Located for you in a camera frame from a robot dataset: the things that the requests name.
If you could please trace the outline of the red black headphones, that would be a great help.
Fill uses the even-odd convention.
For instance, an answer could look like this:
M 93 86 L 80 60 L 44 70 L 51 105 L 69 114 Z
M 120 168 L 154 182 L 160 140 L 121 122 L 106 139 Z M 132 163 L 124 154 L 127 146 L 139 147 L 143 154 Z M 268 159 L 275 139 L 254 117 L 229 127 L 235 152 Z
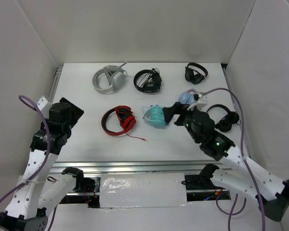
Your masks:
M 106 127 L 107 119 L 112 113 L 116 114 L 119 124 L 123 128 L 123 130 L 120 132 L 110 131 Z M 110 136 L 120 136 L 123 134 L 127 134 L 130 130 L 134 128 L 135 125 L 135 116 L 133 115 L 131 108 L 125 105 L 119 105 L 110 109 L 103 115 L 101 120 L 101 126 L 103 130 Z

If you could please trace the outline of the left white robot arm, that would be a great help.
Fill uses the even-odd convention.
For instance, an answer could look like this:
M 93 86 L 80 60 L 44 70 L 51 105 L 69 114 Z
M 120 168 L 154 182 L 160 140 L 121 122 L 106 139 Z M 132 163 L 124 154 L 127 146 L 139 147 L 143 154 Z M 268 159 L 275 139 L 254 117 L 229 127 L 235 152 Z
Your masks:
M 67 167 L 46 192 L 44 185 L 62 147 L 70 138 L 72 128 L 84 111 L 66 98 L 57 103 L 41 97 L 37 103 L 24 95 L 19 99 L 36 111 L 42 119 L 40 129 L 30 145 L 29 160 L 20 183 L 0 199 L 0 229 L 3 231 L 46 231 L 52 226 L 49 215 L 70 191 L 85 186 L 84 173 Z

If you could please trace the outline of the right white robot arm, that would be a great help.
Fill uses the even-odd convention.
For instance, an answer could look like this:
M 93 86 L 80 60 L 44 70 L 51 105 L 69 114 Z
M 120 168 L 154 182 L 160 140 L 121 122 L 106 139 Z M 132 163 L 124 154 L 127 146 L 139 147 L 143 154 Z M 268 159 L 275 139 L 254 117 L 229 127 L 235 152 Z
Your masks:
M 178 115 L 175 125 L 183 126 L 200 150 L 219 163 L 239 173 L 234 176 L 214 164 L 207 164 L 200 172 L 204 188 L 221 187 L 233 190 L 257 201 L 264 215 L 280 222 L 289 206 L 289 180 L 270 173 L 246 155 L 228 137 L 215 129 L 214 121 L 205 112 L 189 110 L 187 104 L 176 102 L 163 108 L 166 122 Z

